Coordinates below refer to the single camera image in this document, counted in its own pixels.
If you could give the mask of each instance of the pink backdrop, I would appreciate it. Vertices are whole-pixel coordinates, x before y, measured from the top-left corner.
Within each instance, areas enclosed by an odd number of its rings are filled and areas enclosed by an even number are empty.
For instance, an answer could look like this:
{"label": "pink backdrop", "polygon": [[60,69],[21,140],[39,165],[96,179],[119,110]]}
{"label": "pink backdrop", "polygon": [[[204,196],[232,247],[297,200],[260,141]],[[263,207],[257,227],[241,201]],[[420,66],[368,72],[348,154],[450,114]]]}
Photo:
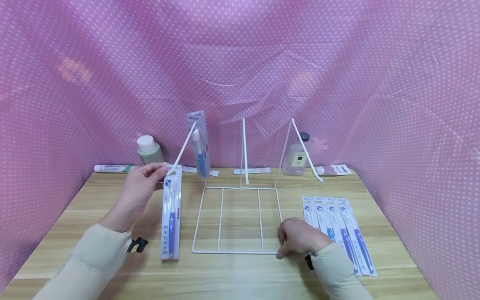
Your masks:
{"label": "pink backdrop", "polygon": [[241,117],[250,165],[276,167],[295,117],[442,299],[477,298],[479,2],[269,2],[0,1],[0,290],[95,163],[139,163],[141,134],[171,161],[204,109],[216,167]]}

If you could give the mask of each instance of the white bottle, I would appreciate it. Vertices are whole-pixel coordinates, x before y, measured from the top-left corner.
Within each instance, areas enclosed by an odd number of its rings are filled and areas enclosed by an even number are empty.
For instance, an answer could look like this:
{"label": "white bottle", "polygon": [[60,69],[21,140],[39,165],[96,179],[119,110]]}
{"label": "white bottle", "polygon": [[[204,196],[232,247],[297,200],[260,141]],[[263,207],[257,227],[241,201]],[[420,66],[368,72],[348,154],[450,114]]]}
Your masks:
{"label": "white bottle", "polygon": [[[304,143],[308,142],[310,135],[306,132],[300,132],[300,137]],[[287,157],[283,160],[282,169],[285,175],[302,175],[307,162],[307,154],[303,151],[300,141],[293,143],[288,148]]]}
{"label": "white bottle", "polygon": [[151,135],[142,135],[137,139],[137,153],[144,165],[150,163],[162,163],[162,150],[160,145],[156,143]]}

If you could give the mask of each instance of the stack of toothbrush packages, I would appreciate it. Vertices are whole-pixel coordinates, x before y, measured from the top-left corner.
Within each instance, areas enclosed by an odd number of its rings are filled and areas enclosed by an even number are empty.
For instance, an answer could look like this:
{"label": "stack of toothbrush packages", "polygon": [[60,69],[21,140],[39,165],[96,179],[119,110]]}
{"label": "stack of toothbrush packages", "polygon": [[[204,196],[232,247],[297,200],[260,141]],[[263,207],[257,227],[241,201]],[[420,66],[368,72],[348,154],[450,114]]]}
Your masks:
{"label": "stack of toothbrush packages", "polygon": [[205,121],[205,112],[203,110],[187,114],[188,130],[195,129],[192,132],[192,152],[195,158],[197,173],[205,179],[210,174],[210,155],[208,153],[207,125]]}
{"label": "stack of toothbrush packages", "polygon": [[302,204],[305,222],[342,246],[353,263],[356,275],[377,277],[348,199],[304,196]]}
{"label": "stack of toothbrush packages", "polygon": [[177,165],[163,181],[162,260],[179,258],[181,171]]}

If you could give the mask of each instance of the wooden table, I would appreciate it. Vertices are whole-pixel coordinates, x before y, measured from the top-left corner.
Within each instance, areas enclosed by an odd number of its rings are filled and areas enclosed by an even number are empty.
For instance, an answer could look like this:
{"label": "wooden table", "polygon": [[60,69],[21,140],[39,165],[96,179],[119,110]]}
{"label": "wooden table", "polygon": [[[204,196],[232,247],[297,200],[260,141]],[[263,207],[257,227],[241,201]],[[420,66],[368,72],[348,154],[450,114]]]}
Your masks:
{"label": "wooden table", "polygon": [[[301,196],[348,198],[367,243],[378,277],[361,280],[375,299],[436,299],[436,295],[405,250],[402,242],[354,174],[324,177],[280,175],[278,195],[283,218],[302,218]],[[302,256],[278,261],[274,255],[194,254],[191,251],[203,181],[183,173],[180,259],[161,261],[162,192],[155,192],[146,213],[135,223],[133,236],[150,240],[142,254],[128,255],[124,267],[100,299],[327,299]],[[252,186],[273,186],[271,174],[250,175]],[[124,174],[94,173],[50,232],[45,236],[1,299],[31,299],[54,276],[83,233],[112,207]],[[230,168],[209,185],[238,186]],[[221,190],[207,190],[196,249],[216,249]],[[276,251],[279,224],[275,192],[262,191],[262,222],[266,251]],[[259,251],[260,231],[256,190],[225,190],[221,249]]]}

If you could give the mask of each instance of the wire frame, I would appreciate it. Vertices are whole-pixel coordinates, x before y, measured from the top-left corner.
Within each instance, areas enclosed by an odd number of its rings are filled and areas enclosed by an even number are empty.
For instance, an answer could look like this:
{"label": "wire frame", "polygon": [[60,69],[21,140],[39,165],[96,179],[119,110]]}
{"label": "wire frame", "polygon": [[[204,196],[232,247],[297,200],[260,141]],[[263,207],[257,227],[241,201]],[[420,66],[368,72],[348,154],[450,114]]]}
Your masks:
{"label": "wire frame", "polygon": [[[282,218],[282,211],[281,211],[281,208],[280,208],[280,201],[278,199],[278,190],[276,188],[277,186],[277,183],[278,183],[278,178],[280,176],[280,170],[282,168],[282,163],[283,163],[283,157],[285,155],[285,150],[287,148],[287,143],[288,143],[288,136],[290,134],[290,129],[291,129],[291,126],[293,125],[293,128],[295,129],[295,132],[296,132],[296,135],[300,141],[300,144],[303,148],[303,151],[305,152],[306,156],[307,156],[307,160],[308,160],[308,163],[310,164],[310,167],[312,168],[312,173],[314,174],[314,176],[320,181],[320,182],[323,182],[323,179],[318,176],[318,174],[316,173],[316,170],[315,170],[315,167],[313,166],[313,163],[312,163],[312,160],[310,159],[310,155],[305,147],[305,144],[303,143],[301,137],[300,137],[300,132],[297,128],[297,125],[295,124],[295,120],[294,119],[291,119],[290,120],[290,124],[288,125],[288,131],[287,131],[287,136],[285,137],[285,144],[283,146],[283,153],[282,153],[282,157],[280,159],[280,166],[278,168],[278,173],[276,175],[276,179],[275,179],[275,184],[273,187],[261,187],[261,188],[252,188],[252,187],[245,187],[242,185],[242,172],[240,172],[240,184],[238,187],[225,187],[225,186],[208,186],[207,185],[207,180],[205,180],[205,186],[204,186],[204,189],[203,189],[203,192],[202,192],[202,199],[200,200],[200,207],[198,209],[198,216],[197,216],[197,224],[195,226],[195,233],[193,235],[193,243],[192,243],[192,252],[193,253],[208,253],[208,254],[276,254],[276,252],[267,252],[265,251],[265,248],[264,248],[264,233],[263,233],[263,225],[262,225],[262,206],[261,206],[261,201],[260,201],[260,191],[274,191],[275,192],[275,196],[276,196],[276,203],[277,203],[277,207],[278,207],[278,216],[279,216],[279,224],[283,221],[283,218]],[[175,161],[175,164],[174,164],[174,167],[173,169],[176,167],[176,165],[178,164],[182,154],[183,154],[183,151],[185,150],[185,146],[188,142],[188,140],[190,139],[191,135],[192,135],[192,131],[195,127],[195,123],[193,124],[188,136],[187,136],[187,139],[185,140],[185,143],[183,144],[183,147],[177,157],[177,160]],[[249,185],[250,184],[250,181],[249,181],[249,177],[248,177],[248,159],[247,159],[247,139],[246,139],[246,131],[245,131],[245,118],[242,118],[242,149],[241,149],[241,166],[240,167],[243,167],[243,171],[244,171],[244,174],[245,174],[245,184],[246,185]],[[218,239],[217,239],[217,246],[216,246],[216,250],[211,250],[211,251],[201,251],[201,250],[196,250],[195,249],[195,242],[196,242],[196,239],[197,239],[197,232],[198,232],[198,225],[200,223],[200,215],[202,213],[202,206],[203,206],[203,202],[204,202],[204,198],[205,198],[205,191],[207,189],[221,189],[222,190],[222,198],[221,198],[221,201],[220,201],[220,218],[219,218],[219,221],[218,221]],[[261,245],[262,245],[262,250],[261,251],[221,251],[220,250],[220,241],[221,241],[221,232],[222,232],[222,215],[223,215],[223,203],[224,203],[224,192],[225,190],[257,190],[257,197],[258,197],[258,216],[259,216],[259,225],[260,225],[260,241],[261,241]]]}

